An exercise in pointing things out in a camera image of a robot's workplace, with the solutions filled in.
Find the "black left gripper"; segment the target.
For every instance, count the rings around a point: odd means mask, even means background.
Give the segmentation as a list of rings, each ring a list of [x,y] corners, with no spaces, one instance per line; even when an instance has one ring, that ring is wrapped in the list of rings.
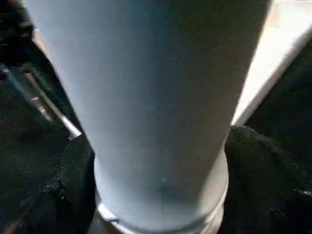
[[[21,61],[25,46],[32,40],[33,30],[34,27],[20,0],[2,0],[0,2],[0,61]],[[71,122],[78,123],[51,62],[33,42],[29,43],[29,69],[40,88],[56,107]],[[0,71],[14,89],[17,100],[30,111],[42,127],[48,130],[61,129],[61,121],[22,70],[2,65]]]

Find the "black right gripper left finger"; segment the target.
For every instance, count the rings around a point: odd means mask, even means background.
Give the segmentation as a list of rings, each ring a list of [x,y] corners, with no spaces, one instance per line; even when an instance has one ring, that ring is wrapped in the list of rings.
[[[23,201],[11,234],[86,234],[95,213],[93,149],[85,135],[74,138],[55,174]]]

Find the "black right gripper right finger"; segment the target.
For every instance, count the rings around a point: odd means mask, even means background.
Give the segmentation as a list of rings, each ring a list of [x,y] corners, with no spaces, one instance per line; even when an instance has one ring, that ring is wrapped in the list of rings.
[[[311,233],[311,166],[243,125],[231,126],[225,154],[229,188],[221,234]]]

